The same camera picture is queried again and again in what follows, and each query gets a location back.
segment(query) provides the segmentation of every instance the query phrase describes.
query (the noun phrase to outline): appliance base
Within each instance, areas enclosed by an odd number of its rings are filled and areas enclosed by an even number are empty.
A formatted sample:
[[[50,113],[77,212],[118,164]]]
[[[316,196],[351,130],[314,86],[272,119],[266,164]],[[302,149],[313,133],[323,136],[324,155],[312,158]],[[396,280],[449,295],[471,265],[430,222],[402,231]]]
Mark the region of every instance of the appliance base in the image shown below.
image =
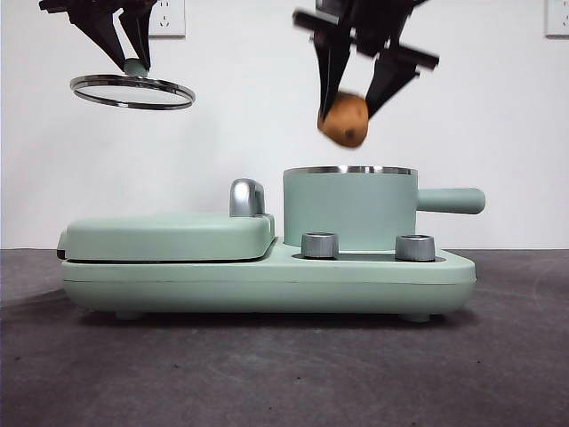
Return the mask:
[[[438,262],[306,260],[276,239],[251,262],[62,263],[76,304],[136,319],[147,312],[385,313],[412,322],[460,309],[474,263],[437,251]],[[393,252],[375,253],[388,260]]]

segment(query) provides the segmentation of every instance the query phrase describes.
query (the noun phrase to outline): metal pot rim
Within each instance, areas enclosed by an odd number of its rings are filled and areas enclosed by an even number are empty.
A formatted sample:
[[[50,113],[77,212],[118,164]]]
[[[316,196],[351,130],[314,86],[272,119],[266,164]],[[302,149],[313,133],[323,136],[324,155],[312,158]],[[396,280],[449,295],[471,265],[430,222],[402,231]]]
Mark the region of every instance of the metal pot rim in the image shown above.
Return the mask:
[[[395,175],[417,175],[415,169],[394,166],[311,166],[297,167],[284,171],[284,176],[297,173],[390,173]]]

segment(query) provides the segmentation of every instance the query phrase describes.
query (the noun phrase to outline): mint green appliance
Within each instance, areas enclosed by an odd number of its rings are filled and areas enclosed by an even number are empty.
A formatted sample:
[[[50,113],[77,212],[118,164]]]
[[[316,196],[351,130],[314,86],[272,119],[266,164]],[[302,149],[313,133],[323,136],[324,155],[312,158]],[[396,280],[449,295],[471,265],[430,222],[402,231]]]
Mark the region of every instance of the mint green appliance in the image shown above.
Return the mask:
[[[318,180],[290,179],[307,175]],[[231,186],[229,214],[73,222],[58,247],[64,288],[81,306],[129,319],[171,311],[351,312],[421,322],[459,309],[472,293],[474,263],[415,235],[414,216],[421,206],[480,212],[479,190],[420,192],[415,171],[334,166],[285,172],[284,202],[284,239],[264,212],[262,186],[245,179]]]

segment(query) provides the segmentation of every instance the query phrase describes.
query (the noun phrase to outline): metal ring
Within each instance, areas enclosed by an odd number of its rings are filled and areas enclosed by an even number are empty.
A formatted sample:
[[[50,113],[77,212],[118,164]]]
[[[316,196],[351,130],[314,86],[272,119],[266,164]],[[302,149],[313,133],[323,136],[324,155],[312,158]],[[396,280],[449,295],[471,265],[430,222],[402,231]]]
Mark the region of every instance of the metal ring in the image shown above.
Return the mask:
[[[294,173],[393,173],[397,175],[416,175],[414,169],[392,166],[314,166],[297,167],[284,171],[284,175]]]
[[[177,85],[172,82],[166,82],[164,80],[155,80],[147,77],[94,74],[90,76],[76,77],[73,80],[71,80],[71,82],[69,82],[69,86],[71,87],[71,90],[75,95],[77,95],[79,98],[83,98],[84,100],[97,102],[99,104],[111,105],[113,107],[123,107],[127,109],[158,109],[158,110],[186,109],[187,107],[191,106],[196,100],[196,94],[187,87],[184,87],[182,85]],[[186,101],[174,104],[121,101],[121,100],[114,100],[111,98],[104,98],[96,95],[90,95],[88,93],[82,93],[79,91],[84,87],[91,87],[91,86],[139,87],[159,92],[172,93],[174,95],[178,95],[184,98]]]

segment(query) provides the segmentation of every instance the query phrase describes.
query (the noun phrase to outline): white wall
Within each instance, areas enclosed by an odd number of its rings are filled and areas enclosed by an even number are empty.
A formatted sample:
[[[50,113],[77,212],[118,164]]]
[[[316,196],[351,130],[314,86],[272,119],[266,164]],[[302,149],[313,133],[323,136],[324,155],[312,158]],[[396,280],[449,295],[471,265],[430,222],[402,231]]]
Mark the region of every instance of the white wall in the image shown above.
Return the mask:
[[[476,186],[479,216],[419,213],[442,247],[569,247],[569,41],[543,37],[541,0],[432,0],[404,41],[440,54],[370,123],[365,145],[316,129],[318,77],[295,7],[313,0],[188,0],[188,38],[151,41],[151,76],[187,85],[176,112],[76,98],[72,77],[115,73],[100,50],[37,1],[4,0],[3,247],[55,247],[76,218],[226,210],[237,177],[265,185],[282,233],[282,171],[400,165],[422,187]],[[373,71],[352,56],[343,87]]]

